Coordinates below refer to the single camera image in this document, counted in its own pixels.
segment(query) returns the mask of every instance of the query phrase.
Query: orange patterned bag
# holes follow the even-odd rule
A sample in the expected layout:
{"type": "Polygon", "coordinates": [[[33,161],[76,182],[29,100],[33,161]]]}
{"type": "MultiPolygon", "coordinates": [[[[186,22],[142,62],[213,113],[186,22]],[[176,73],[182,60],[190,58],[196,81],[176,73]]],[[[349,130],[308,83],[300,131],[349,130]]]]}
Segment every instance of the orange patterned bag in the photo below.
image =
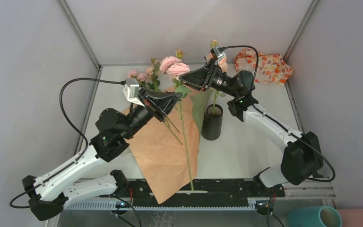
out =
{"type": "MultiPolygon", "coordinates": [[[[255,82],[257,83],[270,83],[276,82],[278,84],[286,83],[287,79],[292,75],[293,68],[288,66],[280,54],[266,55],[259,54],[258,72],[255,82]],[[259,79],[258,76],[264,76],[265,79],[259,79]]],[[[257,57],[252,49],[243,49],[236,56],[234,63],[236,71],[248,70],[253,71],[257,57]]]]}

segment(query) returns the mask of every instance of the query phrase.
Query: teal cylinder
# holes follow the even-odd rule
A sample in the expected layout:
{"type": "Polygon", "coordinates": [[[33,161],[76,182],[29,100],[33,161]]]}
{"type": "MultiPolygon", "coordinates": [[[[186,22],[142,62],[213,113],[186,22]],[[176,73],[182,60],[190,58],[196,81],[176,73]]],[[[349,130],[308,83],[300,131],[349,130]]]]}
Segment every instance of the teal cylinder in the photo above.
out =
{"type": "Polygon", "coordinates": [[[342,227],[340,214],[333,207],[317,206],[292,210],[287,215],[290,227],[342,227]]]}

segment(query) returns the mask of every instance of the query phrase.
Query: pink cup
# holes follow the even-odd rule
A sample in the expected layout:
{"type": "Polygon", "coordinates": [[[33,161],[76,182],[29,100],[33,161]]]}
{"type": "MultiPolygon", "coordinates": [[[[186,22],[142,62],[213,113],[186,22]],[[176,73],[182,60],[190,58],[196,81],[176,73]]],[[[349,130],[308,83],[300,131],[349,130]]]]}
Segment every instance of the pink cup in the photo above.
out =
{"type": "Polygon", "coordinates": [[[363,210],[337,210],[342,216],[342,227],[363,227],[363,210]]]}

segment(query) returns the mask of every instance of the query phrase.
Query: pink flower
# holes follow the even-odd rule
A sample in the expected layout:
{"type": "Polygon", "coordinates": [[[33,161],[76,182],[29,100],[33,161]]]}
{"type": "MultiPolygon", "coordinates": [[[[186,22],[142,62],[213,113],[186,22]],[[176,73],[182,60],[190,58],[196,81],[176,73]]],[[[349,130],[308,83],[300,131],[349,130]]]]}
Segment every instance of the pink flower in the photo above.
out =
{"type": "Polygon", "coordinates": [[[161,66],[159,66],[159,70],[165,72],[175,62],[182,62],[182,61],[176,58],[175,56],[166,57],[162,60],[161,66]]]}
{"type": "Polygon", "coordinates": [[[154,66],[150,66],[145,70],[145,73],[151,75],[154,72],[154,66]]]}
{"type": "MultiPolygon", "coordinates": [[[[212,59],[212,54],[209,52],[209,54],[205,57],[207,61],[212,59]]],[[[219,67],[222,69],[222,72],[226,72],[227,68],[229,67],[226,62],[226,56],[218,63],[219,67]]]]}
{"type": "Polygon", "coordinates": [[[166,70],[166,73],[171,79],[179,79],[180,75],[188,72],[190,72],[189,66],[182,62],[176,62],[166,70]]]}
{"type": "Polygon", "coordinates": [[[138,75],[137,70],[130,70],[130,71],[127,73],[127,78],[133,78],[133,77],[136,77],[137,75],[138,75]]]}
{"type": "Polygon", "coordinates": [[[139,79],[140,81],[145,81],[146,83],[148,83],[149,80],[150,80],[150,77],[148,76],[148,74],[142,72],[142,73],[137,74],[137,79],[139,79]]]}

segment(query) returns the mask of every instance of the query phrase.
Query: cylindrical black container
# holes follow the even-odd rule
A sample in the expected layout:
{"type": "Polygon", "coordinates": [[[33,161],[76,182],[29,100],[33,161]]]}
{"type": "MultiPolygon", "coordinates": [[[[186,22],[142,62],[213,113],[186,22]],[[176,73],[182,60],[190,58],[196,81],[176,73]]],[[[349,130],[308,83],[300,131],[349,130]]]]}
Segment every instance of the cylindrical black container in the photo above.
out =
{"type": "Polygon", "coordinates": [[[204,114],[204,123],[202,125],[202,137],[207,140],[216,140],[220,136],[222,129],[222,118],[223,109],[220,105],[215,105],[215,115],[212,114],[212,107],[210,105],[207,107],[204,114]]]}

